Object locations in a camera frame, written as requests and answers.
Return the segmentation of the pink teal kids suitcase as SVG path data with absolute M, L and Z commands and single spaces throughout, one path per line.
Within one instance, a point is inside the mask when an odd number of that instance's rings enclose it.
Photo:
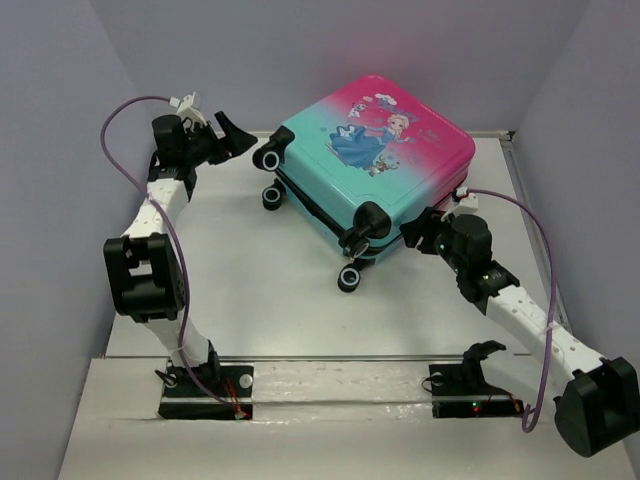
M 253 153 L 275 178 L 265 209 L 290 201 L 349 262 L 338 288 L 393 252 L 402 225 L 446 201 L 467 177 L 473 138 L 411 93 L 365 75 L 281 123 Z

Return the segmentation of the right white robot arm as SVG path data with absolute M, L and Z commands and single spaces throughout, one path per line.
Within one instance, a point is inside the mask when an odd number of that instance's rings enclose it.
M 633 365 L 586 346 L 537 305 L 493 258 L 484 219 L 427 207 L 401 226 L 407 247 L 440 256 L 462 296 L 540 362 L 541 373 L 511 392 L 550 415 L 565 443 L 591 457 L 639 430 L 639 382 Z

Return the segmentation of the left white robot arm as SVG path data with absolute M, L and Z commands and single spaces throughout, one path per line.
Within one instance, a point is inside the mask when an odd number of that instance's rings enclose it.
M 221 383 L 212 342 L 190 319 L 190 283 L 175 223 L 193 197 L 197 169 L 247 152 L 256 137 L 218 111 L 212 121 L 179 107 L 151 123 L 155 149 L 132 223 L 105 241 L 103 256 L 116 312 L 146 327 L 167 350 L 177 383 L 209 395 Z

